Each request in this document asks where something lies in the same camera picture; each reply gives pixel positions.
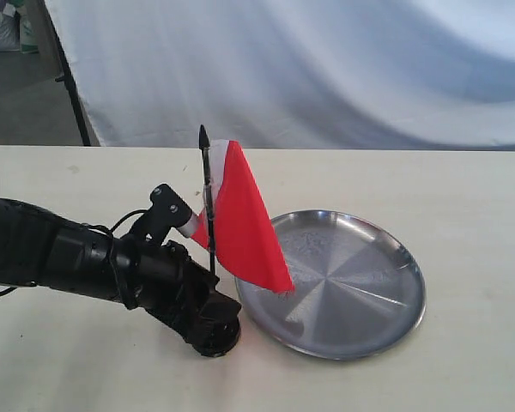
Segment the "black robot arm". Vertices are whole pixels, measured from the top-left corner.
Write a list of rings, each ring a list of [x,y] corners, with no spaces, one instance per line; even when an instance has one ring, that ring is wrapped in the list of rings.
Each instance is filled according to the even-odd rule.
[[[220,293],[218,277],[170,240],[192,236],[197,216],[169,185],[150,206],[130,213],[121,237],[109,227],[64,219],[47,209],[0,198],[0,286],[46,287],[142,308],[198,353],[218,357],[239,340],[240,303]]]

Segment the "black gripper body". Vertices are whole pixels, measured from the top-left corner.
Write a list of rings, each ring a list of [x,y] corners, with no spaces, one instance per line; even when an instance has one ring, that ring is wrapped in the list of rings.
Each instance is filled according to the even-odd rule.
[[[241,304],[217,291],[219,277],[196,263],[180,243],[170,240],[161,251],[173,262],[176,282],[156,289],[156,300],[148,314],[196,348],[211,335],[215,325],[239,318]]]

